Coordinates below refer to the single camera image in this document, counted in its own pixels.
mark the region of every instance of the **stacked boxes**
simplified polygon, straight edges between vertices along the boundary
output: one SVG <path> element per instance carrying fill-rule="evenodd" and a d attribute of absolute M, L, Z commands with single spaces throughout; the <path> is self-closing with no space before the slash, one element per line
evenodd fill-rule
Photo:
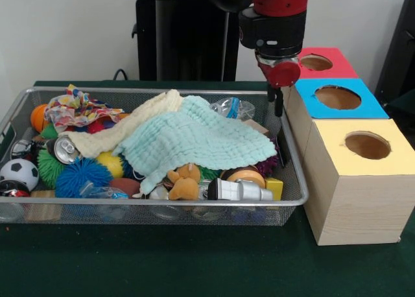
<path fill-rule="evenodd" d="M 301 79 L 283 92 L 317 243 L 398 242 L 415 205 L 415 152 L 338 49 L 299 58 Z"/>

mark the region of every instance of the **stuffed animal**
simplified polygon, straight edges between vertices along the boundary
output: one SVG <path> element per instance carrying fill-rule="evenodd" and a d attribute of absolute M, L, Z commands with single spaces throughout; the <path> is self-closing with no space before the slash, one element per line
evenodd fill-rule
<path fill-rule="evenodd" d="M 186 164 L 176 171 L 169 171 L 167 177 L 174 184 L 169 200 L 198 200 L 200 171 L 195 164 Z"/>

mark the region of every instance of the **black cable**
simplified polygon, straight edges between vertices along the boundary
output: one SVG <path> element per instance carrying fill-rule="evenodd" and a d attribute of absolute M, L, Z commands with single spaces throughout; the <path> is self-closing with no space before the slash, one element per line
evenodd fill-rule
<path fill-rule="evenodd" d="M 127 74 L 125 73 L 124 69 L 118 69 L 117 72 L 114 74 L 114 77 L 112 78 L 114 81 L 117 80 L 118 75 L 122 73 L 124 80 L 128 80 Z"/>

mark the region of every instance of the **metal basket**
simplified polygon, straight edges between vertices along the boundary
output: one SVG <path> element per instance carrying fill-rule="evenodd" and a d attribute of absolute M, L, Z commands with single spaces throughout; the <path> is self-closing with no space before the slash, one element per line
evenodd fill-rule
<path fill-rule="evenodd" d="M 161 93 L 162 89 L 81 88 L 93 98 L 105 101 L 125 112 Z M 36 132 L 30 125 L 30 113 L 39 104 L 62 95 L 65 88 L 32 88 L 20 93 L 0 124 L 0 165 L 10 159 L 15 140 L 31 139 Z M 209 102 L 238 97 L 255 106 L 254 120 L 283 137 L 287 146 L 286 165 L 278 167 L 274 177 L 284 182 L 281 201 L 168 201 L 113 200 L 77 198 L 0 197 L 0 222 L 48 224 L 207 224 L 282 226 L 296 206 L 308 199 L 301 163 L 285 114 L 274 116 L 274 106 L 265 91 L 184 90 L 183 96 L 200 95 Z M 42 182 L 36 189 L 46 189 Z"/>

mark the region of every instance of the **black and white ball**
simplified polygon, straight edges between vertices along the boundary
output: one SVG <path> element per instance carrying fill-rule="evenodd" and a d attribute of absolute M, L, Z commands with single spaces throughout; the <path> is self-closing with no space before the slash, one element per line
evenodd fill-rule
<path fill-rule="evenodd" d="M 32 191 L 39 182 L 39 171 L 30 161 L 14 159 L 1 168 L 0 180 L 23 182 L 29 188 L 29 191 Z"/>

